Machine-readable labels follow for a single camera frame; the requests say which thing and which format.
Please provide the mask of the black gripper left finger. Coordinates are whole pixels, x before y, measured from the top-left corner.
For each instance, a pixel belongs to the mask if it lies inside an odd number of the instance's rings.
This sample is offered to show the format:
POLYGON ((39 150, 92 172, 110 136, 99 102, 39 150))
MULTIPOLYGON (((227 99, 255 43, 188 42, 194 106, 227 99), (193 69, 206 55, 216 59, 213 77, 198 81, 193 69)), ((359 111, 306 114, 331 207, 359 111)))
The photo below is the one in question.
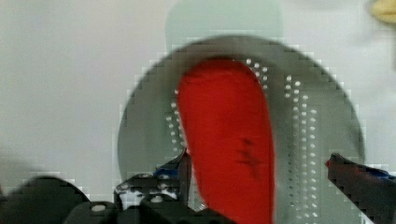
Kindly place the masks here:
POLYGON ((117 224, 192 224, 190 185, 191 156, 184 149, 153 173, 133 175, 116 186, 117 224))

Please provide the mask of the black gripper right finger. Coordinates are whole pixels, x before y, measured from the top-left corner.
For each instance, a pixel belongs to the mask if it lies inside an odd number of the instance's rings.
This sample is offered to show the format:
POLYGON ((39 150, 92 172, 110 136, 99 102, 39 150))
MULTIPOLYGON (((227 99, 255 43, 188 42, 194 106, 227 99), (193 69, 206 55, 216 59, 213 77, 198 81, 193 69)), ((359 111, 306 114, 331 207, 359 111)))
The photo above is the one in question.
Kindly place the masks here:
POLYGON ((328 179, 374 224, 395 224, 396 178, 388 172, 333 153, 325 162, 328 179))

